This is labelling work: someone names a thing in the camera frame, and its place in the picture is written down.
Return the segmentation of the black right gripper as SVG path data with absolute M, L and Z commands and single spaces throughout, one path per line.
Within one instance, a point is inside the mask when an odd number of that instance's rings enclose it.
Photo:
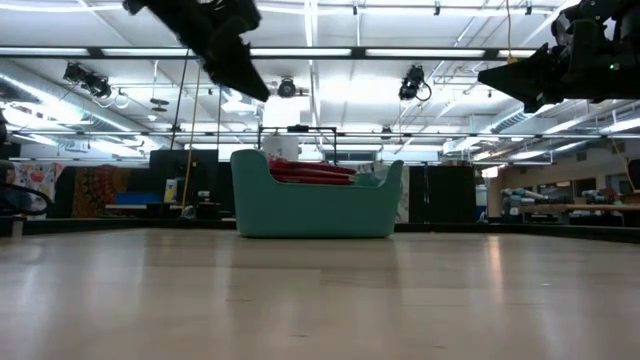
M 622 23 L 625 0 L 579 0 L 560 11 L 551 26 L 559 62 L 566 68 L 561 81 L 569 98 L 623 99 L 621 84 L 625 58 Z M 549 45 L 531 56 L 482 70 L 478 81 L 515 99 L 523 99 L 523 111 L 536 113 L 555 103 L 555 95 L 543 92 L 544 71 L 549 69 Z

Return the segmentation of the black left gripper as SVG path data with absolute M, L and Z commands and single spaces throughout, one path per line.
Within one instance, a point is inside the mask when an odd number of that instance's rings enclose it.
M 270 97 L 240 37 L 262 19 L 253 0 L 122 0 L 122 6 L 133 16 L 147 8 L 183 45 L 204 56 L 203 69 L 214 82 L 261 102 Z

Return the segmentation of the black overhead beam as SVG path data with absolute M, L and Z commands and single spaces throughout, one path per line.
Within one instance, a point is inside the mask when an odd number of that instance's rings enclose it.
M 503 61 L 512 56 L 527 58 L 532 48 L 389 48 L 389 47 L 255 47 L 254 59 L 286 60 L 420 60 Z M 0 46 L 0 58 L 94 59 L 94 60 L 180 60 L 195 53 L 179 47 L 34 47 Z

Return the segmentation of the white bucket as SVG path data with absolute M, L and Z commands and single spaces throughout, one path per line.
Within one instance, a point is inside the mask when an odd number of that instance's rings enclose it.
M 297 161 L 300 154 L 299 138 L 282 134 L 271 134 L 262 142 L 262 151 L 269 158 Z

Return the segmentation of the cluttered wooden table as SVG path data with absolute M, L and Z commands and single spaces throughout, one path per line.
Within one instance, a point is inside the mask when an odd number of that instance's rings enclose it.
M 611 188 L 584 190 L 571 197 L 560 188 L 550 194 L 524 188 L 501 191 L 502 216 L 522 223 L 640 227 L 640 192 Z

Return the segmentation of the black storage cabinet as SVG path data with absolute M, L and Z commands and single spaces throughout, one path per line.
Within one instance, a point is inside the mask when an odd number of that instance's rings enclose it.
M 409 223 L 475 223 L 474 171 L 469 166 L 411 166 Z
M 214 220 L 217 150 L 155 150 L 149 161 L 153 190 L 185 218 Z

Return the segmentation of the blue box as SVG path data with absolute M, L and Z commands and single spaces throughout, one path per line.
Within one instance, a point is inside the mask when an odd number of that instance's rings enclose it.
M 154 193 L 118 192 L 115 194 L 114 204 L 118 206 L 138 206 L 149 203 L 159 203 L 161 197 Z

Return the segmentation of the teal plastic basket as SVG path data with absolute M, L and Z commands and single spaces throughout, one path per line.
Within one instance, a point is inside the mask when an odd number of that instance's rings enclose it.
M 263 153 L 231 155 L 236 228 L 249 238 L 385 238 L 393 233 L 403 163 L 375 186 L 283 183 Z

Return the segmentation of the brown patterned cloth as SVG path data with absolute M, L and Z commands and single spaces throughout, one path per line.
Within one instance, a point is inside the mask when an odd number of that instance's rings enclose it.
M 73 218 L 99 218 L 106 206 L 114 205 L 116 194 L 125 192 L 130 169 L 111 165 L 78 167 L 74 178 Z

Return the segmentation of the colourful floral cloth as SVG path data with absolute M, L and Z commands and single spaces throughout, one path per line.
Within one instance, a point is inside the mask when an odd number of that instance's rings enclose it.
M 56 182 L 64 166 L 60 163 L 13 163 L 6 172 L 6 181 L 45 194 L 51 203 L 55 202 Z M 12 189 L 5 191 L 10 203 L 29 211 L 42 210 L 46 202 L 32 193 Z

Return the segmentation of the black curved tube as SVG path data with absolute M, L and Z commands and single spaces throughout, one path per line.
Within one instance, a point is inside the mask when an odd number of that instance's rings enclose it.
M 34 195 L 41 200 L 44 201 L 45 205 L 43 208 L 38 210 L 31 210 L 20 208 L 18 205 L 11 203 L 1 192 L 0 192 L 0 214 L 13 216 L 13 215 L 24 215 L 24 216 L 40 216 L 46 215 L 49 212 L 49 208 L 53 206 L 52 200 L 43 192 L 38 190 L 34 190 L 25 186 L 8 184 L 0 182 L 1 190 L 10 190 L 17 193 L 30 194 Z

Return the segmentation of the black metal cart frame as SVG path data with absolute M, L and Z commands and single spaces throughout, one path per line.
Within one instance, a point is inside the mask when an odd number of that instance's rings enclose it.
M 290 126 L 259 126 L 257 130 L 257 150 L 262 151 L 262 142 L 271 134 L 282 134 L 299 138 L 300 154 L 297 161 L 304 161 L 304 158 L 301 158 L 301 156 L 305 153 L 305 150 L 303 149 L 303 142 L 305 139 L 312 140 L 312 145 L 316 148 L 316 152 L 319 153 L 318 158 L 323 160 L 325 149 L 321 144 L 321 141 L 325 140 L 332 145 L 333 163 L 337 163 L 336 154 L 338 131 L 336 127 L 314 127 L 300 124 Z

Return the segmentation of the silver ventilation duct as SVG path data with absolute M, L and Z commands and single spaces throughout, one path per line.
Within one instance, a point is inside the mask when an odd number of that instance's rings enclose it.
M 123 136 L 146 136 L 157 147 L 169 148 L 165 136 L 151 136 L 151 130 L 128 119 L 111 108 L 104 108 L 96 101 L 82 96 L 77 87 L 63 86 L 37 75 L 34 71 L 14 61 L 0 60 L 0 79 L 35 96 L 53 117 L 73 130 L 109 133 Z

